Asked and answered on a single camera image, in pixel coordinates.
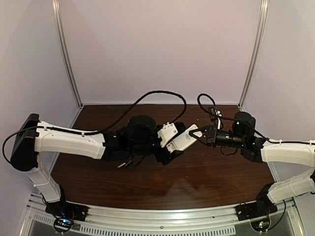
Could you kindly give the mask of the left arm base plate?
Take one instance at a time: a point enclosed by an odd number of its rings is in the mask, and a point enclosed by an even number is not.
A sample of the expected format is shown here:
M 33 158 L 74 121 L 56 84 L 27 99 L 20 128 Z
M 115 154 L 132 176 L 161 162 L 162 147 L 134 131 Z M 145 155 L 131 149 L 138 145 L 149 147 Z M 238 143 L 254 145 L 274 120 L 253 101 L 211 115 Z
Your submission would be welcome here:
M 88 209 L 89 208 L 85 205 L 58 201 L 54 203 L 48 203 L 46 205 L 45 211 L 54 216 L 62 216 L 68 219 L 84 222 L 88 213 Z

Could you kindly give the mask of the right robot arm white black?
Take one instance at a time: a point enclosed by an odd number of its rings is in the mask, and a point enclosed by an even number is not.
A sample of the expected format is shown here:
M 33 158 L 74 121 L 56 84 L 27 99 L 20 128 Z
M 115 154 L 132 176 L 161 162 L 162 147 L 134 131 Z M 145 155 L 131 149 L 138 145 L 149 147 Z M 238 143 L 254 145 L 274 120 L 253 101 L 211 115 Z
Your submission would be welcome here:
M 255 129 L 255 118 L 246 112 L 237 112 L 232 121 L 229 131 L 207 125 L 191 130 L 189 135 L 209 147 L 239 149 L 241 155 L 251 162 L 283 162 L 309 167 L 302 174 L 264 186 L 256 197 L 259 208 L 315 192 L 314 141 L 281 141 L 263 137 Z

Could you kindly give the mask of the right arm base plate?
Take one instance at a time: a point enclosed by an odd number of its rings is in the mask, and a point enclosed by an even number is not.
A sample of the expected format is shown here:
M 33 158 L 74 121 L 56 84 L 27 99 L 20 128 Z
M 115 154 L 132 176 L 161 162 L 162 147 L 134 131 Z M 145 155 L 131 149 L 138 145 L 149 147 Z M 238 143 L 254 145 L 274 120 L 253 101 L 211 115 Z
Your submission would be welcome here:
M 270 213 L 278 211 L 276 205 L 265 206 L 257 202 L 241 203 L 234 207 L 239 221 L 254 219 L 262 216 L 267 216 Z

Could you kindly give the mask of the white remote control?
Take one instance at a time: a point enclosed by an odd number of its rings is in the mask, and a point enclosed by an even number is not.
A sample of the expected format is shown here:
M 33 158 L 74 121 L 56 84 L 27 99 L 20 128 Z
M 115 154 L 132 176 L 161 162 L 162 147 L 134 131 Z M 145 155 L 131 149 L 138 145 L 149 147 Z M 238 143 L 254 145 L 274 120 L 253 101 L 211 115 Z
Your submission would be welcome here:
M 185 130 L 182 134 L 172 140 L 167 146 L 167 150 L 172 153 L 174 151 L 184 151 L 193 145 L 197 139 L 192 137 L 189 132 L 198 129 L 196 124 L 192 124 L 189 128 Z

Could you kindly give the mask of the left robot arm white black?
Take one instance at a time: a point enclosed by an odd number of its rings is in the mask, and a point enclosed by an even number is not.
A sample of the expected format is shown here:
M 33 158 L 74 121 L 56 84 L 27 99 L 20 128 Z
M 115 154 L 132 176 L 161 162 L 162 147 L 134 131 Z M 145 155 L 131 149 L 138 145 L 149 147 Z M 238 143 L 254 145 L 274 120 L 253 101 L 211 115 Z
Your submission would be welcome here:
M 138 115 L 117 131 L 84 131 L 54 126 L 39 120 L 38 114 L 30 114 L 20 130 L 13 134 L 15 141 L 9 163 L 26 173 L 49 210 L 64 215 L 71 210 L 70 205 L 63 187 L 53 180 L 39 159 L 41 152 L 120 161 L 123 166 L 135 166 L 135 157 L 153 155 L 157 162 L 167 165 L 184 152 L 180 139 L 185 129 L 182 122 L 158 125 L 150 116 Z

